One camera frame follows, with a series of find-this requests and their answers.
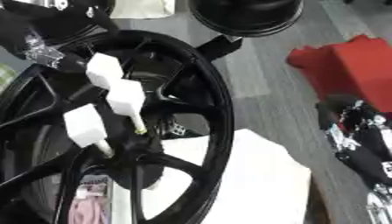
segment foam cube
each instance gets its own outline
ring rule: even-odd
[[[121,79],[113,82],[106,99],[116,114],[132,119],[136,133],[143,134],[147,131],[140,116],[145,94],[139,81]]]
[[[123,69],[118,58],[98,52],[87,63],[86,75],[93,85],[110,89],[112,81],[123,77]]]
[[[97,144],[108,136],[101,116],[93,104],[65,113],[64,121],[69,138],[81,148]]]

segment gray floor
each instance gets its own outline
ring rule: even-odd
[[[119,20],[122,28],[170,34],[198,46],[217,33],[199,24],[182,3],[174,17]],[[215,62],[230,87],[236,127],[251,129],[284,145],[299,162],[311,167],[325,194],[334,223],[369,223],[364,210],[365,186],[355,173],[337,162],[317,128],[317,100],[304,77],[285,63],[290,50],[322,46],[366,33],[392,43],[392,6],[381,0],[305,0],[304,15],[290,29],[266,38],[245,39],[243,48]],[[26,63],[0,51],[0,62],[18,71]]]

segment red fabric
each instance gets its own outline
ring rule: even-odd
[[[392,112],[392,48],[382,38],[360,35],[320,48],[294,49],[288,63],[302,70],[322,100],[357,95],[381,112]]]

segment patterned cloth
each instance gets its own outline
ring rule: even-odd
[[[17,72],[5,64],[0,63],[0,93],[2,93],[16,77]]]

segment white cloth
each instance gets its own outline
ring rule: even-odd
[[[208,136],[177,139],[165,141],[164,149],[166,154],[201,165],[207,144]],[[311,171],[282,145],[250,130],[238,130],[218,197],[202,223],[304,223],[310,179]],[[146,218],[164,211],[190,183],[188,175],[165,168],[154,189],[143,190]],[[128,190],[115,185],[112,224],[131,223],[130,206],[123,200],[129,198]]]
[[[175,0],[116,0],[112,18],[166,18],[175,13]]]

